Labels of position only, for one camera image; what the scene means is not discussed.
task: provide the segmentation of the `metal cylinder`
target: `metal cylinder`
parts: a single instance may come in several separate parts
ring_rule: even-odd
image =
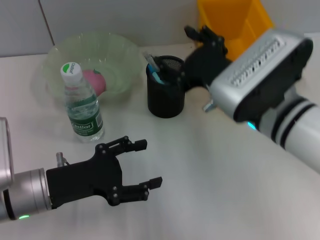
[[[7,189],[13,182],[11,140],[8,121],[0,117],[0,191]]]
[[[259,131],[320,174],[320,108],[295,92],[268,110]]]
[[[65,165],[64,164],[64,155],[63,155],[63,153],[62,152],[57,152],[55,154],[55,156],[56,156],[56,162],[57,162],[58,168],[63,167]]]
[[[51,210],[43,168],[14,175],[10,188],[0,194],[0,222]]]

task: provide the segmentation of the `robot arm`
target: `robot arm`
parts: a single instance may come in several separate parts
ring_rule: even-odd
[[[180,73],[185,90],[206,88],[212,98],[206,109],[219,107],[237,123],[249,122],[320,174],[320,108],[294,87],[313,51],[312,40],[270,29],[231,62],[222,36],[206,26],[185,32],[203,43]]]
[[[57,153],[58,167],[14,174],[8,122],[0,118],[0,223],[26,218],[93,195],[110,206],[146,201],[149,190],[160,188],[162,178],[123,186],[117,155],[147,148],[147,141],[131,142],[127,136],[95,147],[87,161],[69,164]]]

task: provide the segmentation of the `pen holder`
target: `pen holder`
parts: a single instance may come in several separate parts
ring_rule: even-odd
[[[179,71],[183,60],[175,56],[159,56],[165,62],[166,67]],[[146,67],[147,100],[150,112],[163,119],[177,116],[184,109],[185,91],[177,82],[177,77],[168,73],[159,73],[164,84],[156,81],[152,72]]]

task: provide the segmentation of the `led light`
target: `led light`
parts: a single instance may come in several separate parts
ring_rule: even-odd
[[[23,215],[23,216],[19,217],[19,219],[26,219],[28,217],[30,217],[30,216],[29,215]]]
[[[249,125],[249,127],[250,127],[250,128],[252,128],[252,129],[256,130],[255,125],[253,125],[251,122],[248,122],[248,125]]]

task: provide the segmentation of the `black stripe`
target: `black stripe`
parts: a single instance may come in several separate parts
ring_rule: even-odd
[[[308,111],[310,108],[314,107],[315,104],[311,103],[307,106],[305,106],[304,108],[302,108],[297,115],[295,115],[295,117],[290,121],[290,123],[288,124],[288,126],[286,126],[282,136],[281,136],[281,140],[280,140],[280,146],[283,147],[285,149],[285,145],[286,145],[286,140],[287,137],[291,131],[291,129],[293,128],[293,126],[296,124],[296,122],[299,120],[299,118],[306,112]]]
[[[14,210],[12,209],[12,206],[11,206],[11,201],[10,201],[8,189],[3,191],[3,199],[4,199],[4,204],[5,204],[5,208],[6,208],[6,212],[8,214],[8,217],[10,218],[10,220],[16,220]]]
[[[302,103],[303,101],[306,101],[306,99],[303,97],[300,97],[300,98],[294,100],[291,104],[289,104],[286,107],[286,109],[283,112],[281,112],[279,114],[279,116],[277,117],[277,119],[273,125],[273,129],[271,132],[271,140],[272,141],[276,142],[277,132],[278,132],[283,120],[286,118],[286,116],[291,112],[292,109],[294,109],[298,104]]]

